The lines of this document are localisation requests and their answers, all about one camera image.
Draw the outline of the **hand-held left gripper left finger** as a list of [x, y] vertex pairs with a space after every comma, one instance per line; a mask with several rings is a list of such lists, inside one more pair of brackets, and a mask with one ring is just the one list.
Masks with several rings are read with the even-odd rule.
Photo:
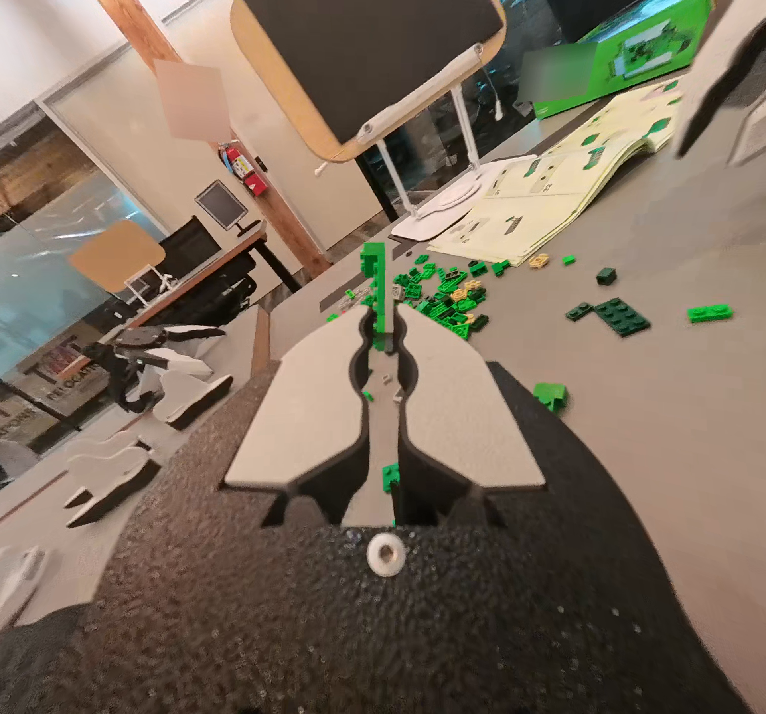
[[312, 498], [339, 525], [369, 474], [371, 309], [359, 305], [282, 356], [225, 487]]

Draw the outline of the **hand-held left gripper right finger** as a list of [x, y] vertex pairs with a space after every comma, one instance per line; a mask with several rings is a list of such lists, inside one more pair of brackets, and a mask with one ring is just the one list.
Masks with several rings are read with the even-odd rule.
[[437, 524], [465, 502], [546, 489], [544, 474], [490, 366], [467, 341], [412, 307], [396, 309], [401, 526]]

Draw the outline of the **pile of green bricks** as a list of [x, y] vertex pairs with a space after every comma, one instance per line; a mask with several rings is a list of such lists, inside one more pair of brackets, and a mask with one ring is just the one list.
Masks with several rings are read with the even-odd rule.
[[[434, 320], [462, 339], [468, 339], [472, 332], [478, 332], [488, 323], [485, 315], [477, 316], [475, 307], [486, 299], [486, 288], [480, 277], [491, 271], [502, 277], [512, 266], [508, 259], [491, 263], [471, 260], [467, 269], [452, 267], [443, 269], [423, 253], [415, 258], [415, 265], [405, 273], [393, 277], [387, 272], [394, 309], [410, 307], [419, 314]], [[369, 307], [370, 279], [364, 277], [364, 285], [357, 289], [345, 289], [340, 310], [326, 317], [332, 322], [357, 306]]]

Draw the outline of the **green and grey brick assembly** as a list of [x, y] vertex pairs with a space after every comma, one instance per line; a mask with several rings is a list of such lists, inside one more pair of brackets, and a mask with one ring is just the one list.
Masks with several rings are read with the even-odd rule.
[[395, 352], [394, 299], [388, 280], [390, 258], [382, 241], [369, 241], [360, 251], [360, 268], [369, 283], [371, 343], [379, 352]]

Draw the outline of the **wooden-top office desk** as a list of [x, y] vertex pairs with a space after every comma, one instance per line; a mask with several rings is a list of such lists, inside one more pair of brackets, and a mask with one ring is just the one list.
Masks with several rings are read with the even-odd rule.
[[[170, 323], [183, 320], [202, 320], [211, 318], [223, 318], [223, 310], [231, 304], [234, 308], [231, 296], [237, 294], [243, 281], [247, 283], [250, 272], [255, 269], [256, 262], [251, 252], [256, 252], [261, 262], [264, 262], [280, 278], [282, 283], [291, 294], [296, 293], [302, 285], [276, 257], [267, 246], [267, 234], [265, 222], [257, 221], [252, 231], [248, 230], [243, 238], [240, 238], [232, 249], [221, 250], [204, 262], [194, 265], [194, 269], [178, 276], [178, 280], [172, 286], [157, 293], [148, 305], [139, 308], [135, 315], [120, 321], [117, 326], [98, 340], [100, 344], [112, 343], [120, 334], [127, 330], [133, 330], [142, 326], [151, 325], [152, 322]], [[184, 225], [178, 232], [168, 236], [166, 241], [170, 243], [169, 251], [166, 251], [166, 259], [159, 267], [172, 268], [167, 274], [176, 278], [175, 268], [181, 268], [191, 264], [192, 259], [202, 245], [203, 225], [196, 217]], [[205, 238], [212, 241], [212, 236], [205, 230]], [[181, 246], [195, 247], [182, 253]]]

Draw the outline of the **grey desk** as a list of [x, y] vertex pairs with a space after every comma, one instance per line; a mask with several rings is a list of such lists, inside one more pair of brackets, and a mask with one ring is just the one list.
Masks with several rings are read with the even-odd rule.
[[[753, 105], [619, 181], [563, 236], [572, 272], [510, 281], [478, 341], [547, 491], [499, 499], [499, 529], [408, 531], [392, 579], [352, 563], [369, 535], [312, 537], [270, 710], [764, 712], [764, 154], [727, 163]], [[565, 317], [615, 297], [651, 328]]]

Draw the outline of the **green printed box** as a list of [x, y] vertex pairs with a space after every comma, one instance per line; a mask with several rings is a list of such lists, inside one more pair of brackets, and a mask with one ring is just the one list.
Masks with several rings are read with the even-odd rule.
[[545, 119], [688, 67], [716, 0], [637, 0], [583, 36], [593, 50], [580, 96], [534, 102]]

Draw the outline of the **green two-stud brick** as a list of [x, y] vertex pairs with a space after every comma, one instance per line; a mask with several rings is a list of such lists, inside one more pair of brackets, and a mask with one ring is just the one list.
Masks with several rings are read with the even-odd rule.
[[538, 382], [533, 388], [533, 396], [547, 410], [552, 413], [558, 413], [566, 407], [569, 391], [561, 383]]

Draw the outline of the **white wavy plate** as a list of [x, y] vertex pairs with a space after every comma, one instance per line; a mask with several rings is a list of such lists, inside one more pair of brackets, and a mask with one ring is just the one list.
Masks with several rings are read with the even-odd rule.
[[203, 382], [190, 374], [165, 372], [160, 376], [162, 397], [152, 408], [152, 414], [172, 429], [184, 431], [225, 398], [234, 381], [232, 375]]
[[10, 627], [32, 599], [50, 558], [41, 546], [1, 548], [1, 630]]
[[64, 508], [76, 510], [66, 525], [70, 529], [101, 520], [145, 488], [162, 469], [152, 446], [128, 431], [100, 441], [76, 439], [66, 458], [67, 471], [78, 485], [64, 504]]

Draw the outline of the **dark green wide plate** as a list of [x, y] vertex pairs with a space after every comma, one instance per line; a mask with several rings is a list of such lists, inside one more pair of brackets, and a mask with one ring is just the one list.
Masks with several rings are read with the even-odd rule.
[[593, 311], [621, 338], [651, 328], [651, 323], [646, 317], [619, 297], [594, 306]]

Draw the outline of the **pale instruction booklet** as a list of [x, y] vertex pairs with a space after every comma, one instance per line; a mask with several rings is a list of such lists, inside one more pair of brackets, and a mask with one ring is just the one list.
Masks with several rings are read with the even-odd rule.
[[621, 93], [544, 154], [507, 162], [465, 218], [428, 249], [523, 264], [582, 214], [624, 163], [669, 142], [682, 81], [674, 77]]

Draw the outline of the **small grey monitor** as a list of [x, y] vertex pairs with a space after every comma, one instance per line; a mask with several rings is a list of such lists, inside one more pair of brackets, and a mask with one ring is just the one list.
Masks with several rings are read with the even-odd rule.
[[246, 226], [241, 221], [249, 214], [247, 207], [221, 180], [210, 183], [201, 193], [195, 196], [197, 205], [206, 212], [225, 231], [237, 230], [237, 237], [244, 237], [261, 225], [260, 219], [255, 219]]

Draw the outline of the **small wooden board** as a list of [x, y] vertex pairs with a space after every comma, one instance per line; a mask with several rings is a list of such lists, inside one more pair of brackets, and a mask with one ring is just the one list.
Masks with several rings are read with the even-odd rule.
[[116, 222], [67, 257], [85, 278], [111, 294], [126, 289], [126, 281], [143, 275], [166, 259], [166, 251], [138, 223]]

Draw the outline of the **red fire extinguisher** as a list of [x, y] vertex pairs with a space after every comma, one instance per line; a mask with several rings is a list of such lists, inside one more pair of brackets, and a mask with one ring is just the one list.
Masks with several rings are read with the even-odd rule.
[[253, 175], [254, 168], [242, 152], [233, 144], [223, 142], [218, 145], [218, 154], [226, 168], [233, 173], [242, 184], [248, 185], [248, 180]]

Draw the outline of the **wooden pillar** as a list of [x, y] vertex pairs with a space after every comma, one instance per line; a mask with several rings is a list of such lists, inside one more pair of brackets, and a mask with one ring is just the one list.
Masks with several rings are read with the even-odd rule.
[[260, 210], [311, 277], [330, 261], [292, 211], [254, 155], [231, 127], [225, 88], [217, 68], [186, 63], [139, 0], [96, 0], [156, 77], [169, 131], [175, 138], [201, 141], [215, 154], [233, 145], [262, 176]]

